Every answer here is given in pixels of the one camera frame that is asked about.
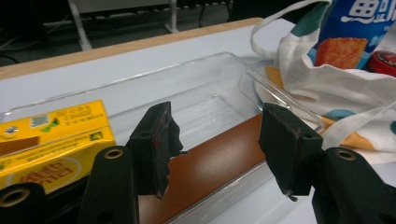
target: blue snack bag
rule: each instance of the blue snack bag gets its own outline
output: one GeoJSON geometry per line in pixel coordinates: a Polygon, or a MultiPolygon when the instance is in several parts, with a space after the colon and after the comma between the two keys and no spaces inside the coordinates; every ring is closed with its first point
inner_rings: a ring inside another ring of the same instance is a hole
{"type": "Polygon", "coordinates": [[[396,19],[396,0],[336,0],[308,52],[315,66],[363,68],[396,19]]]}

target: metal leg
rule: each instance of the metal leg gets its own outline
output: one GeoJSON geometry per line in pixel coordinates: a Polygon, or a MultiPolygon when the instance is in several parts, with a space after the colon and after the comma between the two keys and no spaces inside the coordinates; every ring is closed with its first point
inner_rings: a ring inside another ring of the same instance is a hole
{"type": "Polygon", "coordinates": [[[169,23],[165,24],[165,28],[170,33],[177,33],[177,0],[169,0],[169,7],[171,9],[171,19],[169,23]]]}
{"type": "Polygon", "coordinates": [[[81,49],[82,50],[92,49],[90,40],[88,39],[87,35],[85,34],[84,27],[82,26],[81,17],[79,16],[78,9],[76,7],[74,0],[68,0],[68,2],[69,2],[70,10],[73,15],[75,25],[78,30],[79,45],[81,46],[81,49]]]}

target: qr code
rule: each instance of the qr code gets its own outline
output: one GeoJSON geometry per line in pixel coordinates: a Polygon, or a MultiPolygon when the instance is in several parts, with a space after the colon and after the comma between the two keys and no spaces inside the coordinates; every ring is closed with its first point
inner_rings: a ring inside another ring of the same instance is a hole
{"type": "Polygon", "coordinates": [[[50,115],[49,114],[40,115],[40,116],[31,118],[30,127],[35,128],[37,126],[48,124],[48,123],[50,123],[50,115]]]}

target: fabric bag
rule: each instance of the fabric bag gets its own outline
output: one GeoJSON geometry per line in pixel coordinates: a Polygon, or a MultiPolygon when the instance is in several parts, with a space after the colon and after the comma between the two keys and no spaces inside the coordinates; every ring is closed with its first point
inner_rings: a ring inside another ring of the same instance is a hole
{"type": "Polygon", "coordinates": [[[267,68],[266,78],[321,116],[325,124],[323,149],[343,146],[396,152],[396,78],[328,64],[314,66],[308,55],[318,43],[332,4],[332,0],[305,0],[263,19],[252,30],[251,47],[262,57],[275,59],[274,67],[267,68]],[[255,34],[262,27],[315,2],[322,3],[282,38],[277,52],[256,43],[255,34]]]}

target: brown bar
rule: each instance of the brown bar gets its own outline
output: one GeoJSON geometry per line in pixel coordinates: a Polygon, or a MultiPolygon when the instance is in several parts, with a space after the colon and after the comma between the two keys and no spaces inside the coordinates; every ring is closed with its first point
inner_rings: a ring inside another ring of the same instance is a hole
{"type": "Polygon", "coordinates": [[[165,223],[264,160],[259,147],[261,115],[202,143],[169,163],[162,201],[140,196],[140,223],[165,223]]]}

